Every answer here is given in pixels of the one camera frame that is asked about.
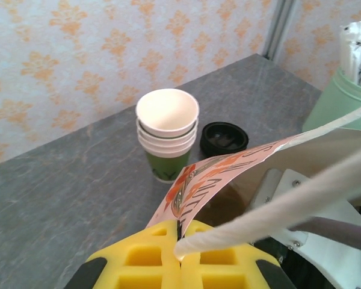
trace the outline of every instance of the floral wallpaper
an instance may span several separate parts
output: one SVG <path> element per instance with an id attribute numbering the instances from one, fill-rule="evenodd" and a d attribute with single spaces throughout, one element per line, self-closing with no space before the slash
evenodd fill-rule
<path id="1" fill-rule="evenodd" d="M 339 66 L 341 25 L 361 20 L 361 0 L 297 1 L 276 63 L 323 90 Z"/>
<path id="2" fill-rule="evenodd" d="M 0 0 L 0 162 L 261 54 L 276 4 Z"/>

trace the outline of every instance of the black cup lid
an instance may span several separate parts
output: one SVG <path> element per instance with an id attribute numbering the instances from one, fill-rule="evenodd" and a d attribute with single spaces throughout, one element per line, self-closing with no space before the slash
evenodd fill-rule
<path id="1" fill-rule="evenodd" d="M 240 152 L 247 145 L 246 132 L 232 123 L 212 122 L 202 129 L 200 148 L 207 157 Z"/>

